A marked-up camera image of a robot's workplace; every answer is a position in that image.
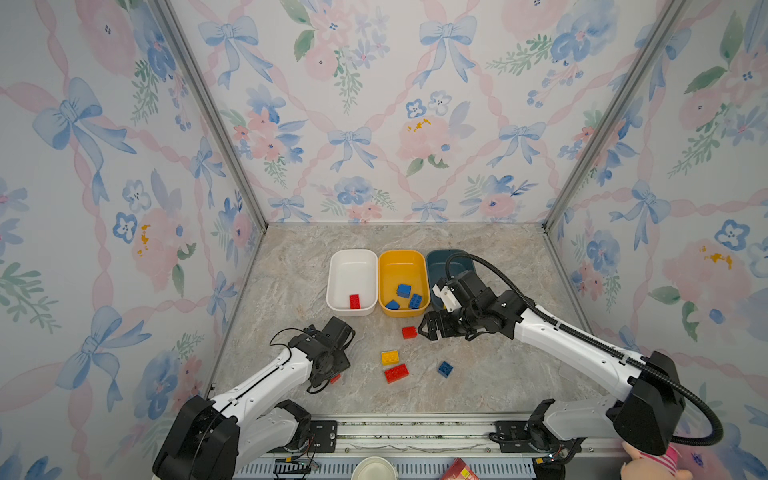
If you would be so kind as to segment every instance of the yellow connector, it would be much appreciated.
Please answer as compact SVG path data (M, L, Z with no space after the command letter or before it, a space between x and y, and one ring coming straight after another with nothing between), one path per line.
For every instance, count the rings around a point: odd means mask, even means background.
M382 352L382 365L397 365L398 363L400 363L400 356L397 354L397 350Z

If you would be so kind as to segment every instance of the red box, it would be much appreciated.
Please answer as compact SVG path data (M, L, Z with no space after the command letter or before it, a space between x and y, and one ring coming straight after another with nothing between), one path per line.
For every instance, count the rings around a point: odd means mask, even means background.
M402 365L397 365L393 369L386 370L384 372L384 375L386 375L386 382L392 383L396 382L400 379L404 379L409 374L408 367L403 363Z
M451 468L445 472L440 480L480 480L480 477L475 475L471 468L467 466L464 460L457 458Z
M402 329L402 338L403 339L414 339L417 336L419 336L419 332L416 331L416 327L414 326L407 326L404 329Z

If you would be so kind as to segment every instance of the plastic container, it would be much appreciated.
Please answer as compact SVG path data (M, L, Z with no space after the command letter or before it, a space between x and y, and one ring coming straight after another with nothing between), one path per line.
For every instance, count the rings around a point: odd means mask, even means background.
M466 253L464 250L446 248L433 250L427 253L427 277L429 278L429 292L438 280L445 277L445 261L454 253ZM466 270L475 271L475 262L469 258L459 257L451 262L451 275L459 275ZM432 305L437 309L442 309L442 300L436 295L432 295Z
M354 472L352 480L397 480L397 470L391 463L381 457L368 457L360 462Z
M410 298L397 296L397 286L406 283L411 286L413 294L422 296L421 306L417 309L408 308ZM429 280L424 256L415 250L390 250L379 257L379 304L384 313L389 316L419 316L429 306ZM399 310L386 307L390 300L400 305Z
M360 308L349 296L360 295ZM331 257L326 303L336 316L365 316L379 299L379 259L371 250L339 250Z

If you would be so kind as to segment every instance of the gray marble surface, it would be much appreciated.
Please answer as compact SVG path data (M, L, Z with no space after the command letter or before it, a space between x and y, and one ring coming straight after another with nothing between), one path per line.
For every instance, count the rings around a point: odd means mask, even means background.
M278 330L322 328L332 313L326 305L331 256L341 249L366 248L376 254L402 248L426 255L438 248L461 248L485 258L523 292L553 314L576 322L534 225L271 225L257 254L244 297L214 381L224 392L264 367L281 347L268 346ZM483 266L478 275L500 294L503 282ZM404 340L401 328L421 317L392 318L380 307L369 316L346 317L357 332L347 350L352 363L341 379L317 395L304 386L290 398L313 414L525 412L542 399L579 400L602 394L600 387L547 353L502 335L430 342ZM287 342L291 332L281 334ZM380 353L398 350L410 376L388 385ZM437 367L454 366L447 379Z

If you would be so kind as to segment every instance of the slotted metal panel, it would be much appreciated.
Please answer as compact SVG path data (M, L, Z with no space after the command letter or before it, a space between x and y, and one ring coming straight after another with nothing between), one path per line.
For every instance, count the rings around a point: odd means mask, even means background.
M346 480L352 477L355 467L362 458L317 458L319 470L313 471L306 478L313 480ZM400 480L437 480L451 466L454 458L388 458L397 468ZM480 478L536 478L533 472L533 462L530 458L464 458ZM235 473L234 478L268 478L273 480L277 473L281 478L302 478L302 475L291 475L295 465L275 463L272 458L260 458L243 467Z

